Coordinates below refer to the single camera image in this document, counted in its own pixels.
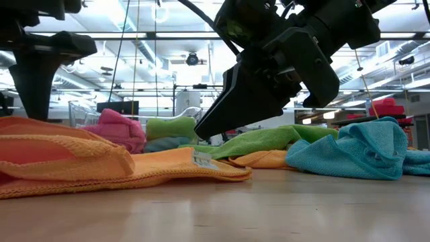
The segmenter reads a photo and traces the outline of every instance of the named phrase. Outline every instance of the cloth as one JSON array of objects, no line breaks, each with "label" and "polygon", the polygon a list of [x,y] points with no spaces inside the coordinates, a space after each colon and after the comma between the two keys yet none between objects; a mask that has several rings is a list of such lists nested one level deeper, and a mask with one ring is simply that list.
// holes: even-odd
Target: cloth
[{"label": "cloth", "polygon": [[191,148],[131,155],[85,130],[0,118],[0,198],[143,188],[178,177],[239,182],[251,169],[197,159]]},{"label": "cloth", "polygon": [[151,118],[146,124],[148,140],[165,137],[187,137],[193,143],[197,141],[194,132],[196,121],[190,117],[179,117],[174,120]]},{"label": "cloth", "polygon": [[229,157],[221,160],[223,163],[237,167],[268,168],[268,169],[287,169],[296,171],[285,163],[287,151],[257,151],[241,157]]},{"label": "cloth", "polygon": [[430,151],[407,151],[403,174],[430,175]]},{"label": "cloth", "polygon": [[165,137],[156,138],[147,142],[144,148],[145,153],[166,151],[169,149],[176,149],[179,145],[186,145],[190,143],[187,137]]},{"label": "cloth", "polygon": [[286,150],[288,144],[304,139],[310,143],[326,136],[337,137],[337,131],[329,128],[305,125],[286,125],[278,128],[253,130],[240,134],[220,147],[184,145],[212,155],[215,160],[248,155],[257,151]]},{"label": "cloth", "polygon": [[406,134],[395,119],[385,117],[342,127],[338,140],[299,140],[288,150],[286,162],[321,175],[396,180],[402,175],[406,148]]},{"label": "cloth", "polygon": [[82,129],[122,145],[132,154],[141,153],[146,142],[145,133],[139,121],[123,117],[109,108],[101,112],[97,125],[82,127]]}]

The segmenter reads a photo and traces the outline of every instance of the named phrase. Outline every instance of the orange towel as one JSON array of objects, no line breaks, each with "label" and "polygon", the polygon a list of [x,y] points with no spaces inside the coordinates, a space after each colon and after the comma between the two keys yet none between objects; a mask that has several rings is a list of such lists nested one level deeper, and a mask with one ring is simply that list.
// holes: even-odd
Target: orange towel
[{"label": "orange towel", "polygon": [[143,188],[178,177],[239,182],[251,170],[207,160],[192,148],[130,155],[84,130],[0,118],[0,198]]},{"label": "orange towel", "polygon": [[287,151],[257,151],[241,157],[229,157],[228,161],[221,160],[221,162],[239,167],[287,169],[296,171],[296,168],[286,164],[286,156]]}]

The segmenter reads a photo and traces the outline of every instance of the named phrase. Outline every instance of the lime green towel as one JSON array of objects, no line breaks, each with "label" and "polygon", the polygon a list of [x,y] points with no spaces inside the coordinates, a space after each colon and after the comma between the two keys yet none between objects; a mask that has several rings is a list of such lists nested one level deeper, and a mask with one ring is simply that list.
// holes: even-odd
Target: lime green towel
[{"label": "lime green towel", "polygon": [[211,154],[212,158],[217,160],[248,155],[257,151],[286,150],[288,144],[297,140],[304,139],[313,143],[329,134],[337,138],[337,131],[330,128],[293,124],[249,131],[232,138],[220,147],[199,145],[183,145],[181,147],[193,147],[197,151]]},{"label": "lime green towel", "polygon": [[146,138],[154,140],[165,137],[187,137],[197,140],[194,132],[196,121],[190,117],[179,117],[174,120],[151,118],[146,124]]}]

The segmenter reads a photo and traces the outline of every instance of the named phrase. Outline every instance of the pink towel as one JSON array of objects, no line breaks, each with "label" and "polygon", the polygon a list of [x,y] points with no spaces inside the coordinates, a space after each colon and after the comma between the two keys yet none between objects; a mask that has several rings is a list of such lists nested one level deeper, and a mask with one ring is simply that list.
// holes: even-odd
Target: pink towel
[{"label": "pink towel", "polygon": [[125,118],[109,108],[103,110],[97,125],[82,129],[122,145],[132,154],[141,153],[146,143],[145,133],[139,121]]}]

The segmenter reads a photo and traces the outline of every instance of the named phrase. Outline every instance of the white tag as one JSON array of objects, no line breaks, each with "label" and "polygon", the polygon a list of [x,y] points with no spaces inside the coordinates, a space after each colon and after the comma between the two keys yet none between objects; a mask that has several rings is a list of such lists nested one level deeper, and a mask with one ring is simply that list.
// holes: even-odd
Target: white tag
[{"label": "white tag", "polygon": [[210,162],[212,156],[207,153],[202,153],[198,151],[192,151],[191,162],[196,164],[200,168],[219,170],[219,168]]}]

